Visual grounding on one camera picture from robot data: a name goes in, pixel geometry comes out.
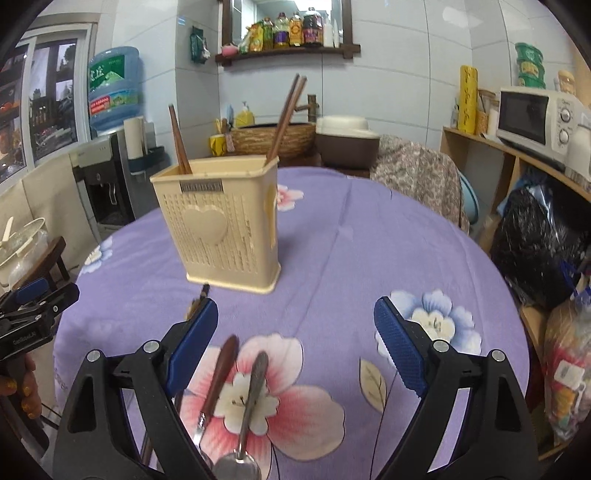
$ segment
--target beige plastic utensil holder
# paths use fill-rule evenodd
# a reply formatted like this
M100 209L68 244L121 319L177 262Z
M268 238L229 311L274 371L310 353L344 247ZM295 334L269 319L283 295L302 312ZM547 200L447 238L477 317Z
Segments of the beige plastic utensil holder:
M187 279L255 293L275 289L277 163L264 155L191 160L150 178Z

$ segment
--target pink flower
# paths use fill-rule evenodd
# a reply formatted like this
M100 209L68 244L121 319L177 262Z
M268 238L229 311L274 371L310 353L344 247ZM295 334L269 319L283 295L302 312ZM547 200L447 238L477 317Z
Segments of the pink flower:
M304 192L290 190L285 185L277 185L277 210L280 212L293 210L296 206L296 200L302 198L304 198Z
M240 350L201 441L201 448L213 463L238 444L250 372L261 350L269 356L269 367L265 387L256 403L246 451L258 463L263 479L267 479L271 471L271 444L295 460L324 457L336 450L345 437L345 411L322 388L294 385L304 362L298 339L283 338L277 333L252 337ZM207 348L189 384L190 392L183 399L181 419L191 436L219 351L219 347Z

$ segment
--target spoon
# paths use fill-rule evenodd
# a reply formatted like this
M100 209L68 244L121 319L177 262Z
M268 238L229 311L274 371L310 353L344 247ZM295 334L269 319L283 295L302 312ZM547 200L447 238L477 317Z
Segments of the spoon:
M8 239L10 238L10 230L12 229L12 221L13 220L14 220L14 217L10 217L8 219L8 222L6 223L6 228L4 229L4 235L2 236L2 241L0 242L0 247L5 242L8 242Z
M238 436L238 447L232 453L220 458L213 467L213 473L217 480L261 480L262 478L261 469L255 459L246 452L246 439L256 401L265 384L268 363L269 357L265 352L260 352L256 356L252 366L251 384L248 387L248 399L244 409L240 435Z
M193 443L195 444L195 447L197 447L197 450L199 450L199 453L201 453L201 456L205 462L209 465L209 468L213 467L213 462L207 456L207 454L201 450L199 444L201 443L201 439L203 438L207 424L212 418L213 410L216 407L217 399L220 396L226 378L228 377L230 370L236 362L236 357L238 356L238 346L239 341L236 335L232 335L223 344L223 347L220 350L219 356L217 358L216 368L213 371L212 382L209 386L209 390L207 391L207 397L205 397L205 402L203 402L203 407L201 407L201 412L199 413L197 429L193 435Z

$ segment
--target finger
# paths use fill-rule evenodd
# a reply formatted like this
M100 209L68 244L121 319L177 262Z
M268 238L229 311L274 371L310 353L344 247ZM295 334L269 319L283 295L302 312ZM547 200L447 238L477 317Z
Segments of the finger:
M0 377L0 397L8 397L17 392L17 383L8 377Z
M21 407L30 419L36 419L39 415L41 415L41 397L35 392L34 394L31 394L30 397L23 399L21 402Z
M30 354L25 355L25 367L27 367L27 370L30 372L34 372L37 369L37 364Z
M22 379L22 394L25 395L25 397L30 397L31 395L37 393L37 390L37 381L35 380L35 375L33 372L27 372Z

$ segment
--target flower pattern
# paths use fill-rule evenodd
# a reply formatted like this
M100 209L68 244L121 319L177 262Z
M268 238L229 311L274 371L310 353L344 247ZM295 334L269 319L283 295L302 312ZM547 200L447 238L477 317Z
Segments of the flower pattern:
M445 340L461 353L480 354L482 337L475 330L472 314L464 307L454 306L441 290L424 293L421 298L397 290L390 294L390 300L404 319L421 325L431 340ZM394 365L378 332L375 340L378 353Z
M322 388L294 385L304 362L297 338L277 333L252 337L240 350L201 441L201 448L214 463L238 444L252 364L260 351L269 356L269 366L247 450L266 479L271 472L272 446L299 461L315 460L336 450L345 437L345 411ZM183 399L181 419L189 435L197 426L219 352L219 347L206 349Z
M296 200L304 198L301 190L290 190L285 185L277 185L277 210L286 212L296 207Z
M84 261L84 266L80 269L78 276L85 273L92 273L98 270L103 262L108 260L113 255L113 237L110 236L107 240L96 247Z

